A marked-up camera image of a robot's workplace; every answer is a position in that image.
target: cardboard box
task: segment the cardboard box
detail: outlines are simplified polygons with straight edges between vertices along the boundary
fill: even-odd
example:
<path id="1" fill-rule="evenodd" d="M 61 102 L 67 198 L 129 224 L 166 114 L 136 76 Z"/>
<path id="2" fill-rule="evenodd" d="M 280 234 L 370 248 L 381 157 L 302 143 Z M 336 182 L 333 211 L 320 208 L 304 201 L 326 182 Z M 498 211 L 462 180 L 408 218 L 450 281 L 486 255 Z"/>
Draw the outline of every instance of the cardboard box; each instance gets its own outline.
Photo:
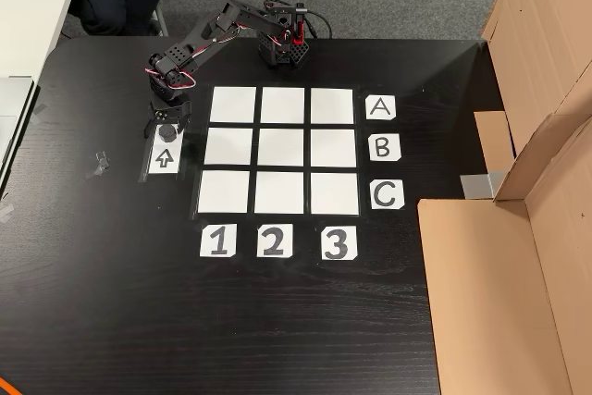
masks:
<path id="1" fill-rule="evenodd" d="M 484 37 L 517 158 L 494 201 L 418 204 L 443 395 L 592 393 L 588 3 L 496 1 Z M 501 116 L 475 120 L 490 173 L 510 167 Z"/>

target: black robotic arm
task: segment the black robotic arm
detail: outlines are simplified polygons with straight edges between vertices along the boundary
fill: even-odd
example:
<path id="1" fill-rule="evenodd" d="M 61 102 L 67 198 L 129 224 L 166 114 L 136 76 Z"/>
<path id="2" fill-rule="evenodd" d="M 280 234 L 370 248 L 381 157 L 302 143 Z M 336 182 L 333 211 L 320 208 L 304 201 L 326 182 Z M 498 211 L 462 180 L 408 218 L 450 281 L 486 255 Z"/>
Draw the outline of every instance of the black robotic arm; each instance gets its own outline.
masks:
<path id="1" fill-rule="evenodd" d="M 151 102 L 152 118 L 144 136 L 158 123 L 177 123 L 181 133 L 189 122 L 191 102 L 180 101 L 184 90 L 195 86 L 192 74 L 213 55 L 235 39 L 244 29 L 257 31 L 259 54 L 270 67 L 292 64 L 298 67 L 308 56 L 304 40 L 304 22 L 308 10 L 304 4 L 265 1 L 259 9 L 228 0 L 220 12 L 201 19 L 189 35 L 163 54 L 150 57 L 150 86 L 155 93 Z"/>

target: dark wooden table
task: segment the dark wooden table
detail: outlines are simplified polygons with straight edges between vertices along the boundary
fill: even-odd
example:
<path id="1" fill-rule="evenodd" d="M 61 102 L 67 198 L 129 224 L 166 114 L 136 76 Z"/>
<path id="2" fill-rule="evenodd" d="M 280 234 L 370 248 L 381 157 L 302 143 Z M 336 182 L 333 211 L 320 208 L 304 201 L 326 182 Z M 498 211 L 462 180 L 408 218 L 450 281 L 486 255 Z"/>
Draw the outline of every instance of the dark wooden table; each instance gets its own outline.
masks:
<path id="1" fill-rule="evenodd" d="M 30 394 L 437 394 L 416 202 L 462 198 L 485 172 L 472 112 L 500 109 L 477 42 L 312 41 L 298 70 L 269 70 L 239 39 L 198 73 L 183 172 L 138 181 L 151 97 L 143 68 L 164 38 L 86 38 L 49 57 L 2 195 L 0 377 Z M 321 261 L 316 229 L 296 224 L 294 256 L 199 255 L 190 219 L 212 85 L 352 86 L 397 96 L 402 211 L 356 222 L 359 256 Z M 110 168 L 92 176 L 95 154 Z M 257 218 L 245 218 L 245 237 Z"/>

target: chair leg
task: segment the chair leg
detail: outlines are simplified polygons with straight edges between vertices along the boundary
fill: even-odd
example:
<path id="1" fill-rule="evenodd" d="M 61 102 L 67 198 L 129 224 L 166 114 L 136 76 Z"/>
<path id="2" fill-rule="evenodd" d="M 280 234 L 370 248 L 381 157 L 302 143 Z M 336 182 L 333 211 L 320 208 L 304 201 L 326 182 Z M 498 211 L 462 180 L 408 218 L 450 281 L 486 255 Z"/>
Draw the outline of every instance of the chair leg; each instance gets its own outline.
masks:
<path id="1" fill-rule="evenodd" d="M 165 17 L 163 16 L 163 11 L 160 9 L 160 5 L 156 6 L 156 18 L 158 19 L 158 23 L 160 24 L 160 29 L 163 31 L 163 36 L 168 36 L 168 28 L 167 24 L 165 23 Z"/>

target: arrow symbol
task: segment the arrow symbol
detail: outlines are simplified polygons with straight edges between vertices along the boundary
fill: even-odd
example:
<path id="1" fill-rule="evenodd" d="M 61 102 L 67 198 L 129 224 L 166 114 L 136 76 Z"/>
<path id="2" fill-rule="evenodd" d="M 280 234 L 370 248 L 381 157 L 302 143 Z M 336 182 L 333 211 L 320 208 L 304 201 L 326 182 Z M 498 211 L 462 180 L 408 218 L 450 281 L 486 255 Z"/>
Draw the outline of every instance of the arrow symbol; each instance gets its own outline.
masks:
<path id="1" fill-rule="evenodd" d="M 161 168 L 167 168 L 167 164 L 169 162 L 173 162 L 173 156 L 170 155 L 170 153 L 168 152 L 168 149 L 166 149 L 163 153 L 161 153 L 157 158 L 156 158 L 156 162 L 160 162 L 160 167 Z"/>

